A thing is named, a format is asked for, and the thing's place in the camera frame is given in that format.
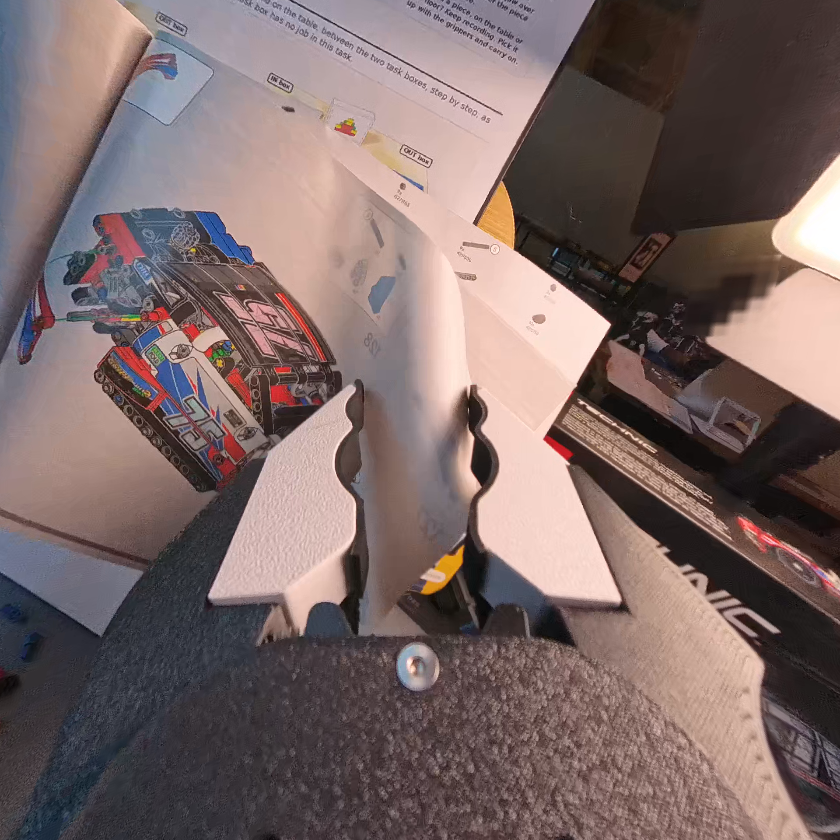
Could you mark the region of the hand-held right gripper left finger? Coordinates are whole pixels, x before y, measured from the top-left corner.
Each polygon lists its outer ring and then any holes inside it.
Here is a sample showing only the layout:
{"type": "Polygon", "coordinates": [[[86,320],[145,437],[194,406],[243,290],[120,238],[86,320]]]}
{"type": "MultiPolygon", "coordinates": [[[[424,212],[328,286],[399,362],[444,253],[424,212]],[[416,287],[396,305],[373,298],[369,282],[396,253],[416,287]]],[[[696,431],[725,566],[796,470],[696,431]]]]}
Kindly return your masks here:
{"type": "Polygon", "coordinates": [[[354,381],[271,449],[209,590],[211,606],[278,607],[301,634],[318,604],[360,628],[369,571],[361,470],[364,385],[354,381]]]}

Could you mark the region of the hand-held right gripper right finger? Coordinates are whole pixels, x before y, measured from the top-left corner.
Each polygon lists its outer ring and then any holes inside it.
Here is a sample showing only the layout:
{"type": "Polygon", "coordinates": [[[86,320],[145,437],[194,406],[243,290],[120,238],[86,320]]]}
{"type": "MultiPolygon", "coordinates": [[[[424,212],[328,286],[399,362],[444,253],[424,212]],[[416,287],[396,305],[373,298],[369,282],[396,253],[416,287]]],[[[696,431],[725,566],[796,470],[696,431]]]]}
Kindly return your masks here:
{"type": "Polygon", "coordinates": [[[466,576],[495,613],[516,608],[530,630],[562,608],[623,606],[568,462],[483,387],[469,391],[470,467],[466,576]]]}

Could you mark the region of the lego instruction booklet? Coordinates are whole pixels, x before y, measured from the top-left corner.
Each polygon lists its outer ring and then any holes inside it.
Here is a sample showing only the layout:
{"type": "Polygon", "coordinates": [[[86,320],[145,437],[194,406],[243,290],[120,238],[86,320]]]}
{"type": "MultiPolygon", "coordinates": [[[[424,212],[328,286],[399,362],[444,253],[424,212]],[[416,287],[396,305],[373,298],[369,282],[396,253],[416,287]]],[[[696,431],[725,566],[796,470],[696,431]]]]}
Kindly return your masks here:
{"type": "Polygon", "coordinates": [[[469,391],[544,435],[585,304],[120,2],[2,2],[2,512],[145,568],[355,381],[371,632],[465,558],[469,391]]]}

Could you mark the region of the black lego set box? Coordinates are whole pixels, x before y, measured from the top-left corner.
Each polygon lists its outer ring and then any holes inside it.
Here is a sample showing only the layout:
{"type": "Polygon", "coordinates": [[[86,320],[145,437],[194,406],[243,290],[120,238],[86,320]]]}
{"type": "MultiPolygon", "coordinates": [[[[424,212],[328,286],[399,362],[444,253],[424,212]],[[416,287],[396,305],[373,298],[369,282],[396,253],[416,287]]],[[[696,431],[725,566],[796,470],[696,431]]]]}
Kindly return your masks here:
{"type": "Polygon", "coordinates": [[[551,435],[624,601],[604,616],[564,607],[573,640],[674,715],[764,838],[838,838],[838,588],[584,398],[551,435]]]}

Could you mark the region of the yellow round disc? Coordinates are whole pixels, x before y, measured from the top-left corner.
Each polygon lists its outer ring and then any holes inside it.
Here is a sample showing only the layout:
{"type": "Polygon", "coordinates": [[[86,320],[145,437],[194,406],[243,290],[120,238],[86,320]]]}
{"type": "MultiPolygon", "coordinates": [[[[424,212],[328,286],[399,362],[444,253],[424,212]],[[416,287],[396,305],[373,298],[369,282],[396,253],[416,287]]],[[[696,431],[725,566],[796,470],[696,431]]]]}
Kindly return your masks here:
{"type": "Polygon", "coordinates": [[[516,222],[511,199],[504,182],[500,182],[476,220],[476,226],[510,249],[516,246],[516,222]]]}

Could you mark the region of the printed task sheet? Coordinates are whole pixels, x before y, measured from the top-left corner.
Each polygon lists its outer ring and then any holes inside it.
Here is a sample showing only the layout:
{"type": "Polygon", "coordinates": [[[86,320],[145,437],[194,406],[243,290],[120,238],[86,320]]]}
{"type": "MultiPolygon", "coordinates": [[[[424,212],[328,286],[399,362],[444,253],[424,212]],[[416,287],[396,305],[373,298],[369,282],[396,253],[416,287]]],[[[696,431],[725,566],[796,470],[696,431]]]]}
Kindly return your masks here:
{"type": "Polygon", "coordinates": [[[315,112],[450,211],[484,211],[592,1],[123,2],[315,112]]]}

